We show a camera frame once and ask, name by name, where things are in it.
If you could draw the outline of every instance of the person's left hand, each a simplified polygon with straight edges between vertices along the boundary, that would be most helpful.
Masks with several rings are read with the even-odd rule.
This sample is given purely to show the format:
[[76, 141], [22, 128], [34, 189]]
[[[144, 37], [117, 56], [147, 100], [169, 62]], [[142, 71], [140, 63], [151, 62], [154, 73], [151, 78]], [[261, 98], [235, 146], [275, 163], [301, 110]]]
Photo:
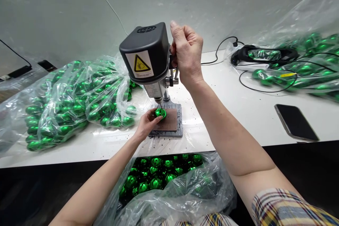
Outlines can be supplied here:
[[154, 112], [157, 108], [150, 109], [144, 115], [142, 115], [137, 131], [135, 132], [134, 136], [140, 139], [140, 142], [145, 140], [151, 130], [155, 127], [157, 123], [160, 122], [162, 116], [154, 118]]

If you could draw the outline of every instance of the white table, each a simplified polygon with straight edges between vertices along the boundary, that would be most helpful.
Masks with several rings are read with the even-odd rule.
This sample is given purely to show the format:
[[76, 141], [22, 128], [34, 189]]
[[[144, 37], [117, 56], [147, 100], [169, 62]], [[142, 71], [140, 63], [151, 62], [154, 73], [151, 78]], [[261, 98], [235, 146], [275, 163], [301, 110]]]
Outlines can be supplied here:
[[[223, 51], [218, 52], [222, 59]], [[212, 61], [215, 52], [204, 53], [202, 60]], [[297, 143], [287, 135], [274, 109], [275, 104], [294, 105], [300, 108], [320, 141], [339, 139], [339, 106], [337, 103], [318, 99], [307, 94], [285, 92], [264, 94], [252, 91], [239, 83], [238, 73], [228, 61], [202, 67], [204, 79], [216, 92], [222, 103], [262, 145]], [[255, 82], [246, 85], [265, 90]], [[214, 150], [207, 130], [193, 100], [182, 84], [169, 88], [171, 100], [180, 103], [183, 110], [183, 138], [153, 138], [142, 142], [137, 156], [193, 153]], [[24, 146], [20, 154], [0, 159], [0, 168], [42, 165], [65, 162], [93, 161], [111, 158], [131, 137], [136, 127], [121, 131], [109, 131], [90, 124], [85, 131], [70, 141], [41, 152], [28, 152]]]

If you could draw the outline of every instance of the drill press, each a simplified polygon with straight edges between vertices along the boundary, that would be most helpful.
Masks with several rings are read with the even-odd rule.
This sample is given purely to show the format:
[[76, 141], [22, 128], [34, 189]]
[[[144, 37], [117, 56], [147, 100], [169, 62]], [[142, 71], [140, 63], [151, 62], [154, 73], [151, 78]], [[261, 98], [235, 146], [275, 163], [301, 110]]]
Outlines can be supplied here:
[[153, 130], [150, 136], [182, 137], [183, 121], [181, 104], [172, 103], [167, 89], [179, 83], [178, 72], [173, 76], [172, 55], [166, 32], [166, 25], [138, 26], [119, 46], [120, 53], [127, 66], [130, 79], [143, 85], [150, 98], [154, 98], [159, 107], [174, 112], [176, 117], [166, 117], [170, 129]]

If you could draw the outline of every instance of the smartphone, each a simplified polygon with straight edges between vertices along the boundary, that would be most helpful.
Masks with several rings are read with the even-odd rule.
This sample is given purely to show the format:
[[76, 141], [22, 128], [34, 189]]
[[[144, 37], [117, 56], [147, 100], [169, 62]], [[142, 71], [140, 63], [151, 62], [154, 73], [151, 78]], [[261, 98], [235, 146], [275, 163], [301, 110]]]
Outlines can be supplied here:
[[276, 104], [274, 106], [288, 135], [304, 141], [319, 141], [300, 109], [295, 106]]

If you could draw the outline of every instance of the black headset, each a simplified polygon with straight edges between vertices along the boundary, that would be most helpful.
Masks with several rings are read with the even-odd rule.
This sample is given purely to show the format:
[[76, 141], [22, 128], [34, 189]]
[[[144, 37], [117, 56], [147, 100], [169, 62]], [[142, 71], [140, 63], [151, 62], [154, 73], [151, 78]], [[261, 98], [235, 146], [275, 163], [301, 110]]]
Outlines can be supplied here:
[[[256, 50], [256, 49], [280, 51], [281, 58], [274, 60], [274, 61], [257, 60], [257, 59], [250, 58], [248, 55], [248, 51]], [[231, 56], [231, 64], [237, 66], [240, 61], [245, 61], [245, 62], [250, 62], [250, 63], [263, 63], [263, 64], [272, 64], [277, 61], [286, 61], [286, 62], [278, 63], [280, 66], [280, 65], [285, 65], [289, 61], [296, 60], [298, 57], [299, 57], [299, 54], [294, 49], [282, 49], [282, 48], [268, 49], [268, 48], [258, 48], [258, 47], [255, 47], [254, 45], [245, 45], [241, 49], [233, 53], [233, 55]]]

